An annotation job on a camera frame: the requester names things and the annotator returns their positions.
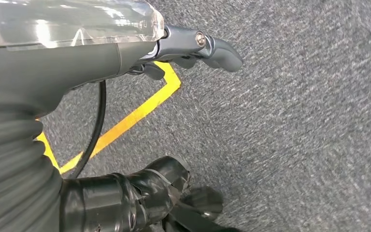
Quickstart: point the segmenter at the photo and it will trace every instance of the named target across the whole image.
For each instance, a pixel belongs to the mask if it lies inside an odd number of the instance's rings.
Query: black plastic attachment
[[[240,232],[213,221],[222,212],[223,199],[210,187],[195,188],[164,218],[165,232]]]
[[[190,194],[181,200],[180,205],[214,221],[223,212],[223,204],[221,193],[211,187],[201,187],[193,188]]]

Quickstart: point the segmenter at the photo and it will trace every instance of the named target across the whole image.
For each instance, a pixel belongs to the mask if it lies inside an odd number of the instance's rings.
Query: yellow floor tape
[[[114,127],[112,127],[108,132],[102,135],[99,138],[99,141],[97,142],[96,147],[90,158],[97,155],[101,150],[103,150],[106,146],[111,144],[124,132],[133,127],[138,121],[146,117],[150,112],[152,112],[160,104],[167,100],[176,90],[178,90],[178,88],[181,85],[181,82],[177,74],[172,69],[171,65],[168,63],[160,62],[156,62],[156,64],[165,71],[166,74],[164,76],[164,80],[166,81],[167,84],[163,88],[161,88],[157,93],[151,96],[148,100],[146,100],[146,102],[144,102],[141,106],[139,106],[128,116],[126,116],[123,120],[121,120]],[[74,168],[82,155],[82,152],[79,153],[77,156],[73,157],[69,162],[67,162],[65,165],[59,168],[44,134],[42,133],[40,137],[38,137],[38,139],[45,143],[46,155],[52,160],[53,165],[59,169],[61,174]]]
[[[49,142],[47,141],[45,134],[42,132],[36,139],[42,141],[45,144],[45,155],[49,157],[53,166],[59,169],[59,164],[57,163],[56,158],[53,155],[52,149],[50,148]]]

